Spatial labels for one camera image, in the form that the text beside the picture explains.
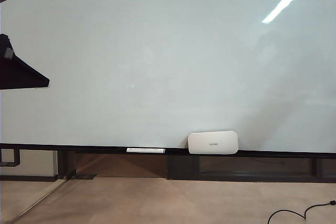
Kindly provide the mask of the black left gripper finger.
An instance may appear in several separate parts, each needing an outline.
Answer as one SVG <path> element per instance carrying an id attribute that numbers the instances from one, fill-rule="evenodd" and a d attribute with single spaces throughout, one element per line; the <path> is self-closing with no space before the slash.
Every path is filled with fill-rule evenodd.
<path id="1" fill-rule="evenodd" d="M 1 34 L 1 90 L 45 88 L 50 80 L 15 55 L 10 39 Z"/>

